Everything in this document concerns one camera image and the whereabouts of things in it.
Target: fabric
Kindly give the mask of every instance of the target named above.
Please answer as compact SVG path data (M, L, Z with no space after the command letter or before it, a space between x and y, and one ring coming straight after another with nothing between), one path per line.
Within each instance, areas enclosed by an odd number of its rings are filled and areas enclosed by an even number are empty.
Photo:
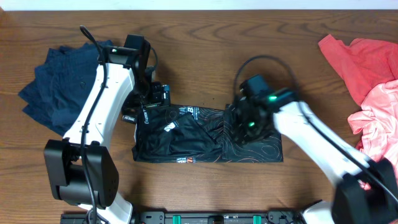
M398 80L374 87L348 117L354 134L363 132L357 148L375 161L389 159L398 174Z
M376 85L398 79L398 44L354 39L345 46L328 35L319 47L358 105Z
M112 45L110 40L99 43ZM35 80L19 92L28 105L23 112L63 136L83 108L93 87L98 51L93 44L79 49L49 49L45 63L35 68Z
M230 111L172 105L141 111L135 161L282 162L280 134L239 146L232 142Z

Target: pink cloth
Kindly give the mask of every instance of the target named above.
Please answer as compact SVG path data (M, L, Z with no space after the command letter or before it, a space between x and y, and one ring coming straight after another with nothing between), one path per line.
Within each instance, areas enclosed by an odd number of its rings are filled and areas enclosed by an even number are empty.
M361 104L362 111L348 117L354 134L361 131L357 148L373 160L389 159L398 174L398 80L378 84Z
M354 39L345 46L328 35L319 41L319 47L358 105L376 85L398 79L397 44Z

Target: red cloth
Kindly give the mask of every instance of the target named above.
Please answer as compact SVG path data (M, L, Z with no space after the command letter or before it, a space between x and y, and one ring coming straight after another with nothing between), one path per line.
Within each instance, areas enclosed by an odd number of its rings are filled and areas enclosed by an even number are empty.
M330 34L318 44L358 105L376 85L398 79L398 44L354 39L345 46Z

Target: white panel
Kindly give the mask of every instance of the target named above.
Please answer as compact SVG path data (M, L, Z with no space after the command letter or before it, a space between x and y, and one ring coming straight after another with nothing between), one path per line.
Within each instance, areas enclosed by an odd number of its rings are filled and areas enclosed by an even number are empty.
M397 0L0 0L5 11L398 9Z

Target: wooden surface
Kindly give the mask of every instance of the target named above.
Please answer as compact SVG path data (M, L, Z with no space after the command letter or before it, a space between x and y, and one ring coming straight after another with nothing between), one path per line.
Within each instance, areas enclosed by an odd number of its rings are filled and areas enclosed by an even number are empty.
M396 11L6 12L0 18L0 223L59 223L61 213L80 211L50 193L43 149L61 137L24 114L17 95L48 48L87 41L80 24L116 45L127 34L144 35L160 58L157 77L180 105L222 109L246 59L278 56L296 72L312 110L352 145L359 136L346 118L359 107L317 43L327 34L346 44L356 37L398 40ZM241 81L256 73L274 88L290 86L283 69L266 61L251 64ZM133 133L133 125L118 121L111 155L119 191L141 210L261 211L333 197L321 170L287 138L278 164L146 164L132 159Z

